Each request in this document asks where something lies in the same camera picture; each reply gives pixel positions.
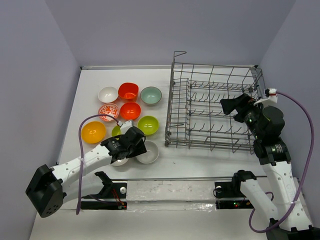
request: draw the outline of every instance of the gray bowl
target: gray bowl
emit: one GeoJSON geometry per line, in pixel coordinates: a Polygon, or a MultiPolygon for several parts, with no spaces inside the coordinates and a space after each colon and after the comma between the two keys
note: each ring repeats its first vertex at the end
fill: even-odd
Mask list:
{"type": "Polygon", "coordinates": [[[162,92],[157,87],[148,86],[141,91],[140,98],[145,104],[153,106],[161,100],[162,92]]]}

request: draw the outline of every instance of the orange bowl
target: orange bowl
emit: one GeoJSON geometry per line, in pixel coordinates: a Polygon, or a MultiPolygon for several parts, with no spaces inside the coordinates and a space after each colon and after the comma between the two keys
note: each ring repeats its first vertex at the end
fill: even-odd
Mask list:
{"type": "Polygon", "coordinates": [[[141,114],[141,107],[136,102],[127,102],[120,108],[120,115],[125,120],[137,119],[141,114]]]}
{"type": "Polygon", "coordinates": [[[132,82],[123,83],[118,90],[118,95],[126,102],[135,102],[139,94],[139,87],[132,82]]]}
{"type": "Polygon", "coordinates": [[[88,144],[96,144],[104,139],[106,132],[106,127],[102,122],[92,121],[82,128],[81,137],[88,144]]]}

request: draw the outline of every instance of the yellow bowl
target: yellow bowl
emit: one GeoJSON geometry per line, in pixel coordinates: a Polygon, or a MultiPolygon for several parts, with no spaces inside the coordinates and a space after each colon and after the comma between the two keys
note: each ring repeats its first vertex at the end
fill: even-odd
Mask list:
{"type": "Polygon", "coordinates": [[[88,144],[96,144],[104,139],[106,133],[107,130],[103,123],[92,121],[82,128],[81,137],[88,144]]]}

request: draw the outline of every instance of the dish rack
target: dish rack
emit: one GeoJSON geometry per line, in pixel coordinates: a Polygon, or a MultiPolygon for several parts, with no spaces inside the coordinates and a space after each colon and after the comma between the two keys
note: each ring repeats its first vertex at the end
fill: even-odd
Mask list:
{"type": "Polygon", "coordinates": [[[254,99],[266,88],[262,70],[256,67],[177,62],[186,54],[175,51],[171,65],[165,146],[249,151],[254,138],[233,111],[225,115],[221,99],[243,93],[254,99]]]}

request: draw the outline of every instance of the gray wall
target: gray wall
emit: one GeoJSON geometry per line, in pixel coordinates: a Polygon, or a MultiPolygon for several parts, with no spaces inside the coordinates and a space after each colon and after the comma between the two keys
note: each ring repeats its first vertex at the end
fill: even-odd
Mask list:
{"type": "Polygon", "coordinates": [[[80,69],[43,0],[1,1],[0,30],[0,239],[27,240],[25,190],[58,157],[80,69]]]}
{"type": "Polygon", "coordinates": [[[46,0],[81,66],[258,64],[294,0],[46,0]]]}
{"type": "MultiPolygon", "coordinates": [[[[320,227],[319,10],[318,0],[297,0],[260,64],[267,86],[292,95],[312,117],[315,146],[303,192],[317,227],[320,227]]],[[[284,112],[283,140],[290,150],[293,173],[300,177],[310,147],[310,127],[304,113],[291,101],[280,96],[278,107],[284,112]]]]}

